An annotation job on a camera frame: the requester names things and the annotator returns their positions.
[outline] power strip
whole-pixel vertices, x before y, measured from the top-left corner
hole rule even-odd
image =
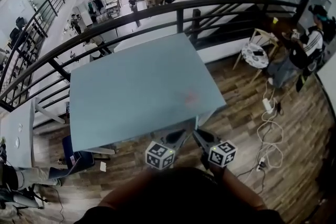
[[[273,112],[273,108],[271,107],[271,104],[269,103],[269,100],[267,98],[263,99],[262,103],[264,104],[265,110],[268,114],[271,114]]]
[[[258,166],[257,166],[257,172],[259,172],[259,171],[261,171],[261,168],[263,168],[263,166],[266,166],[266,164],[265,164],[265,158],[264,157],[262,157],[261,159],[260,159],[260,161],[259,161],[259,163],[258,163]]]

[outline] table top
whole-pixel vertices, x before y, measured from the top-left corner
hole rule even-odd
[[[149,41],[71,73],[73,150],[128,140],[225,104],[184,34]]]
[[[114,7],[117,7],[118,3],[115,2],[115,3],[112,3],[112,4],[109,4],[105,7],[105,9],[110,9],[110,8],[114,8]]]
[[[254,51],[260,51],[262,52],[262,55],[255,56],[253,53]],[[244,47],[242,48],[241,55],[243,55],[245,61],[252,67],[262,69],[268,66],[269,63],[268,56],[264,51],[264,49],[257,44],[254,44],[252,42],[245,44]]]
[[[6,139],[7,160],[13,167],[33,166],[31,148],[34,115],[35,98],[32,98],[1,120],[0,134]]]

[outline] phone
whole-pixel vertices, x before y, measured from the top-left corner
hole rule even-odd
[[[264,55],[264,53],[262,51],[260,51],[260,50],[254,51],[253,54],[255,56],[263,56]]]

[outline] white cable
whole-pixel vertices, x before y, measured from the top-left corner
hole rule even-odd
[[[268,90],[268,89],[267,89],[267,82],[268,82],[268,81],[266,81],[266,90],[265,90],[264,95],[262,96],[262,99],[265,99],[265,95],[266,95],[267,90]],[[270,100],[273,99],[274,91],[275,91],[275,88],[274,88],[273,91],[272,91],[272,95],[271,95]],[[276,107],[276,104],[277,104],[277,102],[276,102],[276,100],[275,100],[275,98],[274,98],[274,99],[273,99],[273,107],[272,107],[272,111],[274,111],[274,109],[275,109],[275,107]],[[244,180],[244,183],[245,183],[246,181],[249,180],[249,178],[250,178],[252,172],[254,171],[254,167],[255,167],[255,165],[256,165],[257,162],[258,162],[259,154],[260,154],[260,152],[262,152],[263,150],[266,149],[266,153],[262,156],[262,158],[266,157],[267,162],[268,162],[268,166],[271,167],[271,168],[280,168],[280,167],[282,166],[282,163],[283,163],[283,160],[284,160],[284,159],[283,159],[283,158],[284,158],[284,157],[283,157],[284,155],[283,155],[282,151],[281,151],[281,150],[279,149],[279,147],[278,147],[278,145],[281,144],[281,143],[283,142],[283,139],[284,139],[284,130],[283,130],[283,128],[282,128],[278,123],[276,123],[275,121],[273,121],[273,119],[277,116],[277,110],[275,109],[275,114],[274,114],[273,116],[271,116],[271,117],[268,118],[268,119],[264,119],[264,116],[266,115],[266,113],[267,113],[267,111],[264,112],[264,113],[261,115],[261,119],[262,119],[262,121],[263,121],[264,123],[263,123],[261,126],[259,126],[259,128],[257,129],[257,135],[258,135],[259,140],[261,141],[262,148],[258,151],[256,160],[255,160],[255,162],[254,162],[254,164],[253,164],[253,169],[250,171],[250,173],[248,174],[247,178]],[[281,134],[280,134],[280,135],[281,135],[281,141],[280,141],[280,142],[274,142],[274,143],[265,142],[265,141],[263,141],[263,140],[265,140],[265,135],[264,135],[263,138],[261,138],[261,136],[260,136],[260,134],[259,134],[259,130],[260,130],[262,127],[264,127],[266,124],[268,124],[268,123],[270,123],[270,124],[274,124],[275,126],[277,126],[277,127],[280,129],[280,131],[281,131]],[[279,165],[272,165],[272,164],[270,163],[270,160],[269,160],[269,154],[272,153],[272,152],[274,152],[274,151],[278,151],[278,152],[280,153],[280,155],[281,155],[281,160],[280,160],[280,164],[279,164]]]

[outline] paper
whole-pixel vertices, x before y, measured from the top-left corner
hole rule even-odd
[[[106,172],[106,163],[100,162],[100,170]]]

